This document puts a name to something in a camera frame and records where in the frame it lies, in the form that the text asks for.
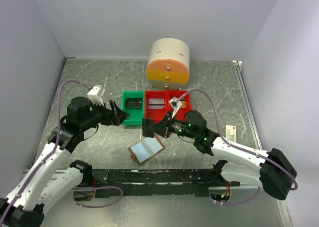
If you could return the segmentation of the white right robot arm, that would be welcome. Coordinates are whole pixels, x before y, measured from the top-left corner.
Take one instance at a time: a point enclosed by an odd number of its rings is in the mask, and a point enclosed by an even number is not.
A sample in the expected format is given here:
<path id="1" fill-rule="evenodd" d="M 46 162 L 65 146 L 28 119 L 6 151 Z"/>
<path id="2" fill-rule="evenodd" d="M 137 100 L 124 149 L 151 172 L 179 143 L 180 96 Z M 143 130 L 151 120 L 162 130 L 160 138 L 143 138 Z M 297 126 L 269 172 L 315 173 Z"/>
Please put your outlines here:
<path id="1" fill-rule="evenodd" d="M 249 178 L 254 185 L 262 187 L 277 200 L 285 200 L 289 191 L 298 188 L 297 172 L 281 150 L 273 148 L 265 151 L 232 143 L 211 131 L 206 119 L 198 111 L 189 111 L 183 120 L 174 118 L 172 112 L 167 112 L 159 122 L 144 118 L 142 130 L 144 137 L 158 135 L 168 138 L 174 133 L 179 137 L 190 138 L 199 152 L 249 168 Z"/>

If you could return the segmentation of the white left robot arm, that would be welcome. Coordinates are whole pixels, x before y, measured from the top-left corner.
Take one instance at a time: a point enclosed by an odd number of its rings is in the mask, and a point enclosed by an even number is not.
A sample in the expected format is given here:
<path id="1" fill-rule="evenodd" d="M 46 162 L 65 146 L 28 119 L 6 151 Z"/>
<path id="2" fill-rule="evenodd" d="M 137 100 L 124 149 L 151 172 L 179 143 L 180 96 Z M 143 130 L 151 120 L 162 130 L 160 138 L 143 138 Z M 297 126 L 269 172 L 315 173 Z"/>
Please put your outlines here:
<path id="1" fill-rule="evenodd" d="M 67 192 L 94 183 L 92 166 L 81 160 L 73 161 L 66 173 L 49 180 L 62 161 L 84 141 L 85 131 L 99 125 L 121 125 L 129 114 L 114 100 L 110 108 L 93 98 L 75 97 L 67 106 L 67 114 L 58 119 L 58 126 L 48 138 L 41 155 L 21 182 L 0 200 L 0 224 L 8 227 L 38 227 L 45 213 Z"/>

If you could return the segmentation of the black card in bin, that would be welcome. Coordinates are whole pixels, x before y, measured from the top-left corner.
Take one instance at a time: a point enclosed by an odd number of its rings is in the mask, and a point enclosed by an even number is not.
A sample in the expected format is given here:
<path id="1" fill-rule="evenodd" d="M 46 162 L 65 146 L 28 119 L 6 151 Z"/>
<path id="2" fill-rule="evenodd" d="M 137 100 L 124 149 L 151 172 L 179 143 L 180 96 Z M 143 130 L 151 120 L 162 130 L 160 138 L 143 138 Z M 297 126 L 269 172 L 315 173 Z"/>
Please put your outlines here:
<path id="1" fill-rule="evenodd" d="M 128 109 L 141 109 L 143 107 L 142 98 L 127 98 L 125 107 Z"/>

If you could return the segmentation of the silver card in bin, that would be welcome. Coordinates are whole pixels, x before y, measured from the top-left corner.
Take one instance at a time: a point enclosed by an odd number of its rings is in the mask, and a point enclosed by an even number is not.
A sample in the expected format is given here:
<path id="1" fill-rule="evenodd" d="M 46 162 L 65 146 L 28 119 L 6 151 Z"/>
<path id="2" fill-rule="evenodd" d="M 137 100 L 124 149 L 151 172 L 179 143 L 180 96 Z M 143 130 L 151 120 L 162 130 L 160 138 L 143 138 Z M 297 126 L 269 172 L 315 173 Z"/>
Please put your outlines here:
<path id="1" fill-rule="evenodd" d="M 148 99 L 148 109 L 161 110 L 165 107 L 164 99 Z"/>

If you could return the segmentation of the gold card in bin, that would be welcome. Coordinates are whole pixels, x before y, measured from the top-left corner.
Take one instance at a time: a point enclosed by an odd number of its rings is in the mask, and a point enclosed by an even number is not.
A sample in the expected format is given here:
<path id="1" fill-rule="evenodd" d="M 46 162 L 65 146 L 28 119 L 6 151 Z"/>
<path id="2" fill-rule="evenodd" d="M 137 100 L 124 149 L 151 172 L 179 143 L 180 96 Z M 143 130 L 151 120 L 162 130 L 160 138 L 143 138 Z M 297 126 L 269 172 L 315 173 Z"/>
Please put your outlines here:
<path id="1" fill-rule="evenodd" d="M 185 100 L 181 100 L 180 102 L 181 102 L 180 108 L 181 108 L 181 109 L 186 108 L 186 101 L 185 101 Z"/>

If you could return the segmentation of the white small card box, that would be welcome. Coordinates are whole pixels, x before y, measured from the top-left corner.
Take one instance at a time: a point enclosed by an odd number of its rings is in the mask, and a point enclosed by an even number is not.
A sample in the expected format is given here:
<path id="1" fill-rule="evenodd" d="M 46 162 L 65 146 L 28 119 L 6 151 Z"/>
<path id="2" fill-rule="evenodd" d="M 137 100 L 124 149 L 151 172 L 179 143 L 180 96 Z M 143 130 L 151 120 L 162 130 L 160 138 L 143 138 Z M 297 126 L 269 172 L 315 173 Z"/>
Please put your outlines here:
<path id="1" fill-rule="evenodd" d="M 237 128 L 236 126 L 226 125 L 226 139 L 230 140 L 231 142 L 237 142 Z"/>

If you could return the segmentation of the red bin middle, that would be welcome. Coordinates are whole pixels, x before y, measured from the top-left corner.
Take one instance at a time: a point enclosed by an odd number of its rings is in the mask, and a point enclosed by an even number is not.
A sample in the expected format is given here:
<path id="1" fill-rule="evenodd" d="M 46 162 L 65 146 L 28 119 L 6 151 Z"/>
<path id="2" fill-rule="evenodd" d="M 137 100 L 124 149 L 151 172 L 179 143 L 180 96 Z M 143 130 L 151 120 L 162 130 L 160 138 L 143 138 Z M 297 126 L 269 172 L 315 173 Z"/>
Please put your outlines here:
<path id="1" fill-rule="evenodd" d="M 148 109 L 148 99 L 164 99 L 165 107 L 161 110 Z M 167 91 L 145 91 L 145 118 L 154 119 L 155 122 L 161 121 L 168 108 L 168 92 Z"/>

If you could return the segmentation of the red bin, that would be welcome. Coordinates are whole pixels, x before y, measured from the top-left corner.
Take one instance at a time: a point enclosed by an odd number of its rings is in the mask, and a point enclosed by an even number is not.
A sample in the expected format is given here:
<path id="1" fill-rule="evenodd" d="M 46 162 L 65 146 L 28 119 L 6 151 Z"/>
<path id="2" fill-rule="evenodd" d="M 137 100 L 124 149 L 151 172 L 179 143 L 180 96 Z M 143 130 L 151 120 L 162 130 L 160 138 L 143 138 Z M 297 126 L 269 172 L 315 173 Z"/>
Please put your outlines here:
<path id="1" fill-rule="evenodd" d="M 170 90 L 168 91 L 168 96 L 169 99 L 172 99 L 173 97 L 177 97 L 179 98 L 180 96 L 182 96 L 184 93 L 186 93 L 186 90 Z M 187 94 L 184 98 L 182 98 L 181 100 L 185 100 L 186 101 L 186 108 L 184 109 L 179 109 L 179 111 L 177 112 L 177 114 L 175 115 L 175 118 L 178 120 L 183 120 L 184 119 L 184 115 L 192 110 L 191 107 L 191 101 L 190 101 L 190 95 Z"/>
<path id="2" fill-rule="evenodd" d="M 165 107 L 161 110 L 148 109 L 148 99 L 164 99 Z M 168 92 L 167 91 L 145 91 L 145 118 L 154 119 L 155 122 L 161 121 L 168 108 Z"/>

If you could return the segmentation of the green bin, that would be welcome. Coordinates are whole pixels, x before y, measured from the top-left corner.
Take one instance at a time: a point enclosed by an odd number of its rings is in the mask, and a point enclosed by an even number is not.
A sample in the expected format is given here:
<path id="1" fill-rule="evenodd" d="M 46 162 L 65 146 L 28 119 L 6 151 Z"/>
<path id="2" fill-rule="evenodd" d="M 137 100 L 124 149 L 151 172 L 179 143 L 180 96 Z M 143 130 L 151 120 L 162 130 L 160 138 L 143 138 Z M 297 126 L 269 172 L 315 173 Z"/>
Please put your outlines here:
<path id="1" fill-rule="evenodd" d="M 142 98 L 143 107 L 141 109 L 128 109 L 125 107 L 127 98 Z M 145 117 L 145 92 L 144 91 L 123 91 L 122 92 L 122 110 L 129 113 L 129 117 L 123 122 L 123 125 L 133 126 L 142 125 L 142 119 Z"/>

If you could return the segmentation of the red bin right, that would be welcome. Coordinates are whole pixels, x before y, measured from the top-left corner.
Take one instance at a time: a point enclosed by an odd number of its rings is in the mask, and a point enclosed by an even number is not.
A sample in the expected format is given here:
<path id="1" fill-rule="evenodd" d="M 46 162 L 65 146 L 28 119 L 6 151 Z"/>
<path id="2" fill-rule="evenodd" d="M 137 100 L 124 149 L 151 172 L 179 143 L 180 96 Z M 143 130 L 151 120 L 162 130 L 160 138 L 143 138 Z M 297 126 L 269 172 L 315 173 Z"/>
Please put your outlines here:
<path id="1" fill-rule="evenodd" d="M 186 90 L 170 90 L 168 91 L 168 96 L 169 99 L 172 99 L 173 97 L 177 97 L 179 98 L 180 96 L 182 96 L 184 93 L 186 93 Z M 183 120 L 184 119 L 184 115 L 192 110 L 191 107 L 191 101 L 190 101 L 190 95 L 187 94 L 184 98 L 182 98 L 181 100 L 185 100 L 186 101 L 186 108 L 184 109 L 179 109 L 179 111 L 177 112 L 177 114 L 175 115 L 175 118 L 178 120 Z"/>

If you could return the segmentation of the white round drawer cabinet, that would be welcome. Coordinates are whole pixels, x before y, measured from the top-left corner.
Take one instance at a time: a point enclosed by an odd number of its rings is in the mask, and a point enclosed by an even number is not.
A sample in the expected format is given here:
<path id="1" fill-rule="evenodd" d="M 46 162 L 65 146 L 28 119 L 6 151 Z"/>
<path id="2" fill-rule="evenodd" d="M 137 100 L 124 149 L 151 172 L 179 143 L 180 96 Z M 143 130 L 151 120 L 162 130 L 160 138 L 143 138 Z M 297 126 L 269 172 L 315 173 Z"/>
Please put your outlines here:
<path id="1" fill-rule="evenodd" d="M 175 38 L 161 38 L 152 45 L 146 69 L 149 83 L 163 90 L 183 88 L 190 77 L 190 49 Z"/>

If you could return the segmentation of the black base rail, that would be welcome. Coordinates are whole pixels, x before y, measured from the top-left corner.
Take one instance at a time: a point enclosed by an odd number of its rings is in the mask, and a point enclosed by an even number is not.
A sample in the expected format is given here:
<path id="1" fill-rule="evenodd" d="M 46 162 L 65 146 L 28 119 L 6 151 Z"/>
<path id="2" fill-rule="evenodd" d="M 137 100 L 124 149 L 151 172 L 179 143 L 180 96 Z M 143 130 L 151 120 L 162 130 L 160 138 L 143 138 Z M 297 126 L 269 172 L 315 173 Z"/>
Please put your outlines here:
<path id="1" fill-rule="evenodd" d="M 95 188 L 95 197 L 108 198 L 120 195 L 117 189 L 102 189 L 114 186 L 122 189 L 124 196 L 168 196 L 194 195 L 215 197 L 213 189 L 226 190 L 228 186 L 239 186 L 239 182 L 227 182 L 220 169 L 94 169 L 92 178 L 78 188 Z"/>

